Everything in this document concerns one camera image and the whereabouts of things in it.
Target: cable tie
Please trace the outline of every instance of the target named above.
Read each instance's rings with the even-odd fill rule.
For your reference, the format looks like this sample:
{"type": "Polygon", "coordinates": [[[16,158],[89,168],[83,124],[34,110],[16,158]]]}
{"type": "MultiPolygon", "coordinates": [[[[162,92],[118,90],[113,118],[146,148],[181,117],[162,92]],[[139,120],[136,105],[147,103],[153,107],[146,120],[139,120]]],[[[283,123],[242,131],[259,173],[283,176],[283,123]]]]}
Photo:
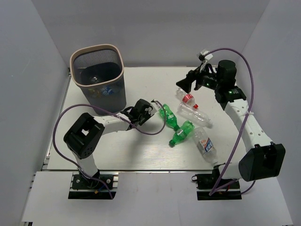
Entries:
{"type": "Polygon", "coordinates": [[[119,118],[120,120],[123,119],[120,115],[117,115],[117,114],[116,114],[116,118],[119,118]]]}
{"type": "Polygon", "coordinates": [[[248,115],[254,115],[254,112],[246,111],[246,113],[244,113],[242,116],[245,116],[246,114],[248,114],[248,115]]]}

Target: clear plastic bottle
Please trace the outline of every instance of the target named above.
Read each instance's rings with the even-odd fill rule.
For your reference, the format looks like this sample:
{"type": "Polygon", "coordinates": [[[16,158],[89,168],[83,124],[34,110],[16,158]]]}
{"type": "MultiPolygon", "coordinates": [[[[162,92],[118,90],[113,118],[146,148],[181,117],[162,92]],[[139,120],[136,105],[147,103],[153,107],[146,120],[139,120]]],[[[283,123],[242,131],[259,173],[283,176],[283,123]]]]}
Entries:
{"type": "Polygon", "coordinates": [[[180,103],[178,107],[178,114],[184,117],[185,119],[191,120],[202,127],[212,127],[212,122],[206,113],[194,109],[183,102],[180,103]]]}
{"type": "Polygon", "coordinates": [[[214,166],[217,165],[218,157],[216,155],[216,149],[213,147],[212,141],[202,127],[198,127],[194,130],[193,140],[205,161],[214,166]]]}
{"type": "Polygon", "coordinates": [[[186,93],[183,89],[179,88],[176,92],[175,92],[177,98],[179,100],[181,100],[183,103],[188,104],[189,106],[198,109],[198,105],[196,104],[193,95],[191,95],[190,93],[186,93]]]}

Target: gray mesh wastebasket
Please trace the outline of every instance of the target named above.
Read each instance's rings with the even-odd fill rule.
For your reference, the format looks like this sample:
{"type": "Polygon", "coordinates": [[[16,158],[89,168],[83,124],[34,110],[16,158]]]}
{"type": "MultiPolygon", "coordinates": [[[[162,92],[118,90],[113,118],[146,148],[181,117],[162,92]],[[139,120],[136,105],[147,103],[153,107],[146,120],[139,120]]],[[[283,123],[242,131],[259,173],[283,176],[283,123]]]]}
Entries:
{"type": "Polygon", "coordinates": [[[126,106],[124,66],[115,46],[97,45],[76,51],[70,58],[70,71],[90,104],[113,113],[126,106]]]}

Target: red bottle label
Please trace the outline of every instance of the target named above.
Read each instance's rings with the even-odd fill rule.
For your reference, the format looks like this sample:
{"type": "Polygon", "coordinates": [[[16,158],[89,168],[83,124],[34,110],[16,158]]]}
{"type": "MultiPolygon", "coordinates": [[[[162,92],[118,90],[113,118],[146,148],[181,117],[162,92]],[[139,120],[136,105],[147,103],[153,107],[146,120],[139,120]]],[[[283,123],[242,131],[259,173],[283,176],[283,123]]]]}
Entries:
{"type": "Polygon", "coordinates": [[[193,95],[187,94],[186,96],[183,97],[182,101],[184,103],[187,103],[187,101],[189,101],[191,98],[193,98],[193,95]]]}

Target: bottle cap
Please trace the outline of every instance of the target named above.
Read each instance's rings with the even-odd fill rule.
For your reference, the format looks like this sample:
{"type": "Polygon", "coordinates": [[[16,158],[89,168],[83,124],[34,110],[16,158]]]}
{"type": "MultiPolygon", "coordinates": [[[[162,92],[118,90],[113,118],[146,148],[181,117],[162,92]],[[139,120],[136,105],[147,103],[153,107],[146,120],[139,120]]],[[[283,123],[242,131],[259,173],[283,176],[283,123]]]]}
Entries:
{"type": "Polygon", "coordinates": [[[169,141],[169,146],[170,146],[170,147],[174,147],[174,145],[175,145],[175,142],[174,142],[173,140],[170,140],[170,141],[169,141]]]}

